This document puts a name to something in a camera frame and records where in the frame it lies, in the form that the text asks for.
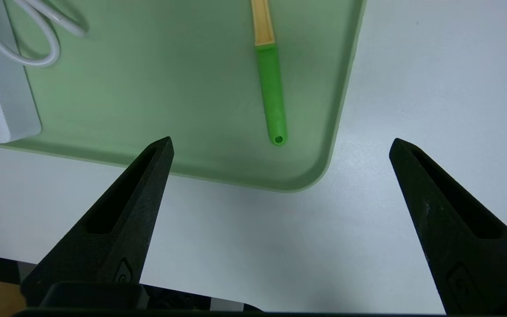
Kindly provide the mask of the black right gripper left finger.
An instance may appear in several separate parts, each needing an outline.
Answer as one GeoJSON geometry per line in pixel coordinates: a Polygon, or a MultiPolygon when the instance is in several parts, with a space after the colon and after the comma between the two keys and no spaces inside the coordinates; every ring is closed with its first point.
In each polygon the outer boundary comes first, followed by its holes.
{"type": "Polygon", "coordinates": [[[139,283],[174,158],[151,143],[22,281],[29,306],[59,282],[139,283]]]}

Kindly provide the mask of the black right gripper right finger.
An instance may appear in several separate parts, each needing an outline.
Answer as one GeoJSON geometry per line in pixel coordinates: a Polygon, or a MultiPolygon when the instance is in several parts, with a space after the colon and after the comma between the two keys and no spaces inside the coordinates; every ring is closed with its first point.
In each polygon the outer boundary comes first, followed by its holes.
{"type": "Polygon", "coordinates": [[[389,159],[447,315],[507,315],[507,225],[423,150],[389,159]]]}

